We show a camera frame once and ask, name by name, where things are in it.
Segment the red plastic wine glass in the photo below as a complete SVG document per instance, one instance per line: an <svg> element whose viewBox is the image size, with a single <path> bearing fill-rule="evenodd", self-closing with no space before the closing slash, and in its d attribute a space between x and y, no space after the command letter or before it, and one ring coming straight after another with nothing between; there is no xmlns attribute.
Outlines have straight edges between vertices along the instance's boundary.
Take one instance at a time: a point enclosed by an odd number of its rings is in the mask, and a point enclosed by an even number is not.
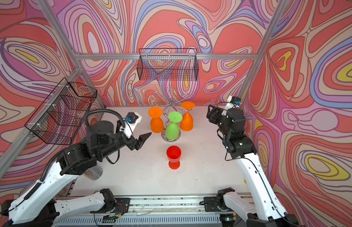
<svg viewBox="0 0 352 227"><path fill-rule="evenodd" d="M168 165L171 169L176 170L180 167L180 158L181 158L182 151L178 146L170 146L167 151L166 155L168 158Z"/></svg>

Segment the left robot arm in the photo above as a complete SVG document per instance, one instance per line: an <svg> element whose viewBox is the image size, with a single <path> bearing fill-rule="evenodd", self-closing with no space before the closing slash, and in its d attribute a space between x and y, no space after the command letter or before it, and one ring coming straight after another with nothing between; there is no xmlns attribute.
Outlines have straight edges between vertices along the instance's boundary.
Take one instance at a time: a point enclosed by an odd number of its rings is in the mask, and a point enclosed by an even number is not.
<svg viewBox="0 0 352 227"><path fill-rule="evenodd" d="M141 122L137 112L122 117L111 109L96 109L84 114L86 137L57 152L46 164L41 177L22 196L1 205L5 227L53 227L69 217L90 212L111 213L118 202L110 189L68 201L54 198L67 184L123 147L139 150L150 137L135 138L133 132Z"/></svg>

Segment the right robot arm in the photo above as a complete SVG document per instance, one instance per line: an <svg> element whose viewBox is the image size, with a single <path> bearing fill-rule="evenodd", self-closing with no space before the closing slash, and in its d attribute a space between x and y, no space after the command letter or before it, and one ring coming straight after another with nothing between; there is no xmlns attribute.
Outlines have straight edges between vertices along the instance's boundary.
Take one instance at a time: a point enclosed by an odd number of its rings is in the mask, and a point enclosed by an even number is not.
<svg viewBox="0 0 352 227"><path fill-rule="evenodd" d="M274 193L261 167L257 149L245 134L244 112L231 105L210 105L207 119L218 126L217 135L242 172L254 204L242 199L232 188L218 191L219 207L234 211L248 227L298 227L295 215L289 214Z"/></svg>

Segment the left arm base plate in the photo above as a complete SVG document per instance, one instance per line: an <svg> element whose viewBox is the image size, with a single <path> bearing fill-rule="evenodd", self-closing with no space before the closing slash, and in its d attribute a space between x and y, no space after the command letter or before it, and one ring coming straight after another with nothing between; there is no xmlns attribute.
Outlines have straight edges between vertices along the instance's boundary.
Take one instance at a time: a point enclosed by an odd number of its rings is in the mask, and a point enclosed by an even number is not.
<svg viewBox="0 0 352 227"><path fill-rule="evenodd" d="M98 211L90 213L115 213L125 214L129 210L130 198L115 198L115 201L106 202L105 205Z"/></svg>

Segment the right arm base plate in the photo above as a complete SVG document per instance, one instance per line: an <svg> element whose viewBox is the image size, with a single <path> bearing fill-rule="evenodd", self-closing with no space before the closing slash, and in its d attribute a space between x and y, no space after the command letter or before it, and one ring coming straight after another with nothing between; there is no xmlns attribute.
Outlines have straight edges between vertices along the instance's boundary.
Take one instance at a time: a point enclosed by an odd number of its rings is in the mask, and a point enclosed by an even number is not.
<svg viewBox="0 0 352 227"><path fill-rule="evenodd" d="M206 212L232 212L232 209L227 208L224 201L216 196L206 196L200 205L204 206Z"/></svg>

